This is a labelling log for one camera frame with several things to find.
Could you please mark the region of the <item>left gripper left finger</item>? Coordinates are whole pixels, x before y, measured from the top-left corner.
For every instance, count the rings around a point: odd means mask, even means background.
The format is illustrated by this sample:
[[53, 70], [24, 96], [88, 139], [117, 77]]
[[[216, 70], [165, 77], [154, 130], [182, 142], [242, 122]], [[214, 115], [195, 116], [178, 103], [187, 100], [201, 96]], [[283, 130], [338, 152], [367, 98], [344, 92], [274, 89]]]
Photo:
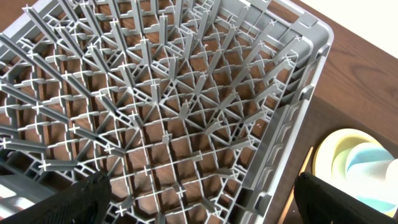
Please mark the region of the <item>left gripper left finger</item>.
[[1, 220], [1, 223], [101, 223], [106, 216], [111, 195], [109, 177], [99, 171], [67, 189]]

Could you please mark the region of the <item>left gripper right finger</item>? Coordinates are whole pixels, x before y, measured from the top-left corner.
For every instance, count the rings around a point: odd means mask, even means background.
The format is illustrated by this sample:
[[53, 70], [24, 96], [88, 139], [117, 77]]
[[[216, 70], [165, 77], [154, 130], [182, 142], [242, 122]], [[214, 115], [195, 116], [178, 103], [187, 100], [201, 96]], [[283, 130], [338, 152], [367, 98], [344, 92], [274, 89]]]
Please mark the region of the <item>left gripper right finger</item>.
[[308, 172], [296, 177], [294, 198], [306, 224], [397, 224], [397, 220]]

